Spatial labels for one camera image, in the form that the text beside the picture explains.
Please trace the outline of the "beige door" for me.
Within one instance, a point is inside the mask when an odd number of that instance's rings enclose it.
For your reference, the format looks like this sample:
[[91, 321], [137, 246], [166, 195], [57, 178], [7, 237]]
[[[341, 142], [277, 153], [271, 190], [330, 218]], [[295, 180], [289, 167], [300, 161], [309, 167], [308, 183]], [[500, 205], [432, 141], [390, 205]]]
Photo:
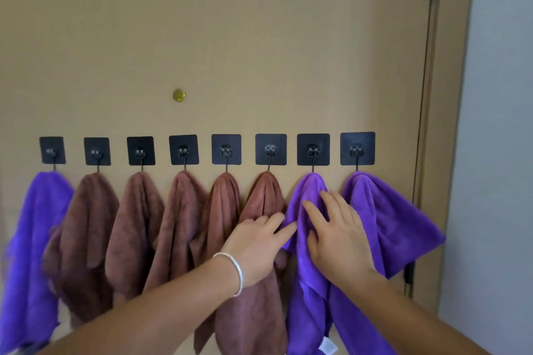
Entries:
[[[342, 191], [342, 132], [375, 132], [376, 175], [413, 199], [429, 0], [0, 0], [0, 304], [7, 251], [42, 163], [39, 138], [61, 136], [73, 187], [94, 171], [84, 138], [110, 141], [101, 171], [119, 198], [138, 171], [128, 136], [152, 136], [146, 166], [163, 199], [175, 174], [169, 136], [197, 135], [190, 171], [210, 190], [224, 165], [211, 136], [242, 136], [230, 165], [243, 199], [266, 169], [255, 136], [288, 136], [288, 164], [272, 166], [289, 199], [311, 171], [296, 137], [331, 136], [331, 164], [316, 167]], [[175, 102], [172, 93], [186, 98]]]

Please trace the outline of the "person's left forearm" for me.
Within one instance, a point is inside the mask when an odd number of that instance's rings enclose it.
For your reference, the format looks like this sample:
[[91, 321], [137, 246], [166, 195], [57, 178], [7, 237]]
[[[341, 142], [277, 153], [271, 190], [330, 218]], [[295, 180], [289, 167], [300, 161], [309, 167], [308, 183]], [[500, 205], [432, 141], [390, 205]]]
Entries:
[[37, 355], [172, 355], [237, 290], [235, 267], [225, 257], [213, 257], [83, 325]]

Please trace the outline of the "person's right hand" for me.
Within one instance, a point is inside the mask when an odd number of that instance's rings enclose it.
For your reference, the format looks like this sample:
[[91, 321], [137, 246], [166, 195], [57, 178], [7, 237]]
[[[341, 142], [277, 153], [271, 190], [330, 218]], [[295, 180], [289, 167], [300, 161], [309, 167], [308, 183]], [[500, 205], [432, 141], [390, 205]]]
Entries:
[[353, 207], [350, 224], [330, 224], [310, 201], [303, 201], [303, 207], [319, 240], [320, 258], [313, 263], [324, 277], [346, 289], [360, 285], [376, 272], [362, 221]]

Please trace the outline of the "purple towel with white tag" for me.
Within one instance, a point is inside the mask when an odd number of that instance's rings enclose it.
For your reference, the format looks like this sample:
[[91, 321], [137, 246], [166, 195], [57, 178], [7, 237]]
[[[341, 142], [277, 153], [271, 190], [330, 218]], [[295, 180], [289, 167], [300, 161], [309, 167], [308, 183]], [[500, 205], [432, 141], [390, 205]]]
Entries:
[[318, 271], [308, 250], [310, 218], [304, 201], [313, 203], [326, 216], [320, 192], [327, 190], [317, 173], [305, 175], [296, 185], [285, 213], [283, 226], [297, 224], [297, 231], [283, 245], [296, 258], [294, 284], [286, 317], [286, 355], [334, 355], [338, 347], [329, 338], [332, 318], [328, 306], [330, 282]]

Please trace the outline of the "row of black adhesive hooks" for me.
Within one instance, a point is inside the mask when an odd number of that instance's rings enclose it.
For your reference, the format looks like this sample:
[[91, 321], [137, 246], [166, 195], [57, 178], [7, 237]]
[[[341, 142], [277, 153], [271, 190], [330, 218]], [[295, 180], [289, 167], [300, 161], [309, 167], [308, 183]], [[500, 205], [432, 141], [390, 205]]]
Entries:
[[[215, 165], [243, 163], [242, 136], [238, 134], [213, 134], [211, 136], [211, 162]], [[61, 136], [41, 136], [39, 148], [43, 164], [53, 169], [66, 163], [66, 150]], [[111, 165], [110, 141], [106, 137], [87, 137], [83, 141], [85, 164], [95, 166]], [[141, 170], [156, 164], [155, 142], [152, 136], [128, 136], [126, 150], [130, 166]], [[326, 133], [303, 133], [296, 137], [296, 163], [308, 166], [314, 171], [317, 166], [331, 164], [331, 136]], [[342, 166], [374, 165], [376, 157], [375, 132], [342, 132], [340, 135], [340, 164]], [[199, 165], [199, 144], [197, 135], [169, 136], [169, 153], [172, 165]], [[271, 166], [288, 164], [288, 136], [280, 133], [259, 133], [255, 136], [255, 163]]]

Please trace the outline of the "person's left hand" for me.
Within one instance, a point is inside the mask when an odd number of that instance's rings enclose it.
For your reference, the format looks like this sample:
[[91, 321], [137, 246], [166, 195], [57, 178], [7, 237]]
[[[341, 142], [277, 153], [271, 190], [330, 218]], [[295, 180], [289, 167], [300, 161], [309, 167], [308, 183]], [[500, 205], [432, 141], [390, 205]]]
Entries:
[[263, 215], [238, 224], [221, 251], [214, 255], [227, 258], [235, 267], [238, 275], [235, 296], [270, 274], [279, 251], [297, 231], [294, 222], [269, 231], [265, 226], [268, 218]]

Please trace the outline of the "person's right forearm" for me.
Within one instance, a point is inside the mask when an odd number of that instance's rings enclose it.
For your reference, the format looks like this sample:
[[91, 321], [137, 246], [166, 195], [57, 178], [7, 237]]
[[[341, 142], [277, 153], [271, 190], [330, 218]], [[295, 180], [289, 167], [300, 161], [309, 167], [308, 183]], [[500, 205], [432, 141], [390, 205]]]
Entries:
[[328, 278], [398, 355], [492, 355], [402, 295], [376, 270], [331, 271]]

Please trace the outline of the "purple microfiber towel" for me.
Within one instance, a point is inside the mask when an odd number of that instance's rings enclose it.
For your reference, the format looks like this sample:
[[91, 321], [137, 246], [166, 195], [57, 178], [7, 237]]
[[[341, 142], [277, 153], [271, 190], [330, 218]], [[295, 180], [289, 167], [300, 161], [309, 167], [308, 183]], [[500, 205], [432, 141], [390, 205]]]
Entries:
[[[352, 173], [342, 196], [361, 218], [376, 270], [387, 279], [445, 242], [443, 232], [422, 211], [372, 174]], [[328, 304], [349, 355], [396, 355], [360, 309], [334, 284]]]
[[59, 324], [59, 300], [42, 270], [42, 257], [73, 195], [70, 182], [56, 171], [39, 172], [30, 183], [6, 256], [0, 355], [47, 344]]

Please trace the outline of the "beige door frame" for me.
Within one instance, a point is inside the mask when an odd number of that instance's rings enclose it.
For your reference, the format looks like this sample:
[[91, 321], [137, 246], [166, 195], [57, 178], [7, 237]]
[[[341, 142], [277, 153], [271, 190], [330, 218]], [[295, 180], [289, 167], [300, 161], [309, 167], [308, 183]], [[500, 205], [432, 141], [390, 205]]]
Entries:
[[471, 0], [429, 0], [413, 202], [446, 231]]

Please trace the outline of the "brown microfiber towel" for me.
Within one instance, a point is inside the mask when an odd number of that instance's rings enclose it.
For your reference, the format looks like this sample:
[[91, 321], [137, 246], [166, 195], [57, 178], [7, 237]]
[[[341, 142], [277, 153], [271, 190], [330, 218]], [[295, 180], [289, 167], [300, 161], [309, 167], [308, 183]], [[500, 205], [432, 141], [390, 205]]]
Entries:
[[84, 176], [46, 245], [42, 269], [69, 309], [72, 329], [112, 309], [105, 256], [118, 207], [118, 197], [102, 173]]
[[105, 276], [116, 308], [142, 294], [155, 255], [164, 203], [149, 174], [128, 179], [112, 227]]
[[150, 292], [194, 268], [190, 243], [199, 230], [208, 193], [187, 170], [179, 172], [171, 185], [164, 209], [155, 255], [142, 293]]
[[[237, 224], [285, 209], [276, 177], [265, 171], [254, 181]], [[278, 273], [284, 273], [287, 261], [287, 252], [281, 251], [267, 277], [227, 300], [195, 330], [196, 355], [213, 334], [222, 355], [285, 355], [288, 338]]]
[[198, 231], [189, 247], [197, 268], [220, 252], [239, 221], [242, 199], [238, 183], [229, 172], [219, 175], [201, 211]]

